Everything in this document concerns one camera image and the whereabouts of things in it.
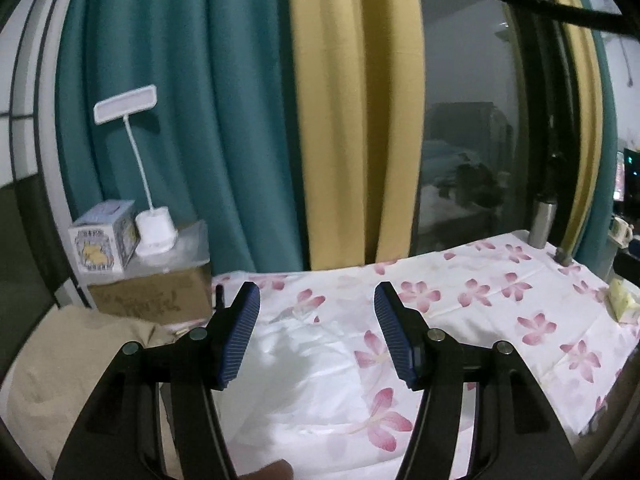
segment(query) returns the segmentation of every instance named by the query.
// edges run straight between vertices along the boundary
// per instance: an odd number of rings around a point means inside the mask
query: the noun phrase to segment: screw
[[[194,328],[189,332],[189,337],[194,341],[200,341],[201,339],[206,338],[207,329],[201,326]]]
[[[138,351],[139,348],[140,345],[138,343],[136,343],[135,341],[129,341],[128,343],[124,343],[124,345],[122,346],[122,353],[124,355],[133,355]]]
[[[446,334],[439,328],[431,328],[427,332],[427,337],[432,341],[442,341],[446,337]]]
[[[513,352],[513,345],[507,341],[498,341],[496,348],[498,349],[498,352],[505,355],[509,355]]]

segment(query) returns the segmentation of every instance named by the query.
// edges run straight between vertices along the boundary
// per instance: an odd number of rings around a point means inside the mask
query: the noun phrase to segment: cardboard box
[[[178,232],[162,254],[133,256],[121,274],[92,272],[81,277],[98,310],[159,324],[209,318],[212,314],[207,224],[200,220]]]
[[[209,264],[90,285],[89,292],[100,312],[159,324],[205,319],[212,313]]]
[[[69,228],[80,272],[122,272],[136,245],[133,200],[93,206]]]

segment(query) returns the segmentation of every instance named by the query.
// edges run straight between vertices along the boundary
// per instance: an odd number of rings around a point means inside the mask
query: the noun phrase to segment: pillow
[[[52,309],[20,350],[5,424],[44,478],[52,478],[89,394],[127,341],[159,346],[174,336],[154,323],[69,305]]]

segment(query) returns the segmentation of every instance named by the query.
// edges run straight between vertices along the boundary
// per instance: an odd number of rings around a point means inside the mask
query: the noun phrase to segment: floral bedsheet
[[[245,280],[261,309],[238,378],[216,394],[223,433],[244,474],[285,458],[297,479],[394,478],[421,392],[395,374],[372,298],[390,281],[402,302],[460,342],[511,341],[570,440],[602,405],[638,344],[607,312],[605,284],[554,248],[504,234],[396,262],[293,274],[214,278],[229,304]],[[465,385],[452,478],[466,474],[474,384]]]

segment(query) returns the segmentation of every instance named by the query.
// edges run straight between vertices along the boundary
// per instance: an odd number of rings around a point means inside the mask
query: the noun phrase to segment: white lamp base
[[[140,232],[140,243],[136,247],[138,256],[165,253],[173,248],[178,239],[178,231],[166,207],[143,211],[136,216],[136,225]]]

